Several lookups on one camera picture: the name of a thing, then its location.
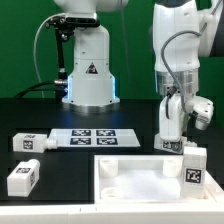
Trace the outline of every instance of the white box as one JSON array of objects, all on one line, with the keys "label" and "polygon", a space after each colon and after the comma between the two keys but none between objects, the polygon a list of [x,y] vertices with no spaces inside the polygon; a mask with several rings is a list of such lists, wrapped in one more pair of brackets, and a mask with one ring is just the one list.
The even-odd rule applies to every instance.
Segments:
[{"label": "white box", "polygon": [[204,198],[206,162],[207,151],[205,148],[184,148],[181,183],[183,197]]},{"label": "white box", "polygon": [[7,178],[8,196],[29,196],[39,180],[40,163],[35,160],[20,162]]}]

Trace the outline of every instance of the white plastic container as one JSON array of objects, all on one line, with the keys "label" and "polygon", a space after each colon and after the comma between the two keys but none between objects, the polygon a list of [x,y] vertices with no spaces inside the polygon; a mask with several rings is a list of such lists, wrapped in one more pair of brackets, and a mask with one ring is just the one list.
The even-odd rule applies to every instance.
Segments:
[{"label": "white plastic container", "polygon": [[8,196],[28,197],[39,180],[39,169],[38,160],[20,162],[7,178]]}]

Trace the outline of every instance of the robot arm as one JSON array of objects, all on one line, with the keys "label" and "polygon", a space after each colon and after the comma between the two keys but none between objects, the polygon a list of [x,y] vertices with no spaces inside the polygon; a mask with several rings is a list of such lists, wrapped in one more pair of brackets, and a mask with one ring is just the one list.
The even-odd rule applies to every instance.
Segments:
[{"label": "robot arm", "polygon": [[221,15],[223,8],[222,1],[214,0],[212,3],[212,9],[203,13],[197,11],[195,0],[163,0],[155,5],[153,47],[156,84],[157,92],[165,96],[160,105],[160,132],[155,137],[154,147],[157,149],[182,153],[183,145],[187,144],[183,134],[189,118],[196,117],[195,126],[201,130],[211,121],[213,103],[196,96],[196,92],[199,90],[201,39],[206,39],[204,32],[211,28],[212,23],[208,23],[210,17],[218,23],[220,17],[216,13]]},{"label": "robot arm", "polygon": [[54,0],[64,12],[96,13],[112,12],[125,7],[129,0]]},{"label": "robot arm", "polygon": [[120,100],[115,96],[115,78],[109,71],[109,33],[100,25],[96,12],[119,10],[128,0],[54,1],[65,12],[64,17],[49,22],[56,32],[61,29],[57,40],[75,38],[74,70],[62,81],[67,84],[64,107],[84,113],[116,108]]}]

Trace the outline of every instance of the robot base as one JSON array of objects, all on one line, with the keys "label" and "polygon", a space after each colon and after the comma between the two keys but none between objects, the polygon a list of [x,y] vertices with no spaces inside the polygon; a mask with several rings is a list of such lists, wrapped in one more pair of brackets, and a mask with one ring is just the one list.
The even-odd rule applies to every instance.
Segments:
[{"label": "robot base", "polygon": [[119,109],[119,106],[120,106],[120,101],[117,101],[108,105],[103,105],[103,106],[83,106],[83,105],[75,105],[72,103],[63,102],[63,108],[72,110],[75,112],[79,112],[79,113],[86,113],[86,114],[105,113],[108,111],[117,110]]},{"label": "robot base", "polygon": [[162,151],[183,154],[184,147],[197,147],[194,142],[188,142],[186,137],[181,136],[179,142],[168,142],[160,138],[160,134],[155,135],[154,148]]}]

